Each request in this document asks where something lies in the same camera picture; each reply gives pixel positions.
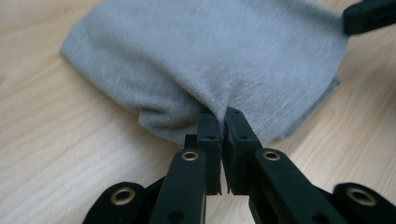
wood grain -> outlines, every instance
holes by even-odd
[[[0,223],[81,223],[103,190],[149,185],[178,150],[60,55],[99,2],[0,1]],[[341,12],[353,1],[318,2]],[[339,91],[270,147],[321,188],[352,181],[396,203],[396,27],[351,38],[338,76]],[[254,223],[247,198],[209,197],[206,223]]]

black plastic part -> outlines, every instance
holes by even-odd
[[[146,224],[149,223],[149,218],[151,217],[151,213],[154,209],[155,203],[157,202],[158,195],[160,194],[161,187],[163,186],[163,181],[165,180],[165,176],[147,188],[145,188],[145,198],[140,207],[140,222],[136,222],[136,224]]]
[[[115,205],[111,198],[119,189],[132,189],[134,198],[127,204]],[[144,189],[134,183],[119,183],[103,192],[84,219],[84,224],[131,224],[144,223],[145,218],[140,216],[141,204],[144,200]]]
[[[150,224],[205,223],[205,153],[185,148],[172,160],[163,181]]]
[[[225,117],[225,139],[222,161],[228,189],[234,195],[249,195],[248,162],[262,147],[244,114],[228,107]]]
[[[396,22],[396,0],[365,0],[343,12],[344,32],[358,35]]]
[[[259,181],[253,181],[248,206],[256,224],[279,223],[272,205],[265,197]]]
[[[207,109],[199,115],[197,148],[206,154],[206,195],[221,194],[221,143],[219,123]]]
[[[396,207],[372,189],[345,183],[337,185],[332,196],[334,206],[349,223],[396,223]]]
[[[197,148],[197,135],[186,134],[184,138],[184,148]]]
[[[254,173],[279,223],[346,223],[284,153],[258,149]]]

gray cloth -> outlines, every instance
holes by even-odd
[[[163,138],[182,143],[201,108],[223,120],[231,106],[266,144],[332,93],[347,41],[338,15],[305,0],[112,0],[61,52]]]

gray fabric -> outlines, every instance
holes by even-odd
[[[330,93],[347,40],[338,15],[305,0],[112,0],[61,52],[163,138],[182,143],[201,108],[223,120],[232,106],[266,144]]]

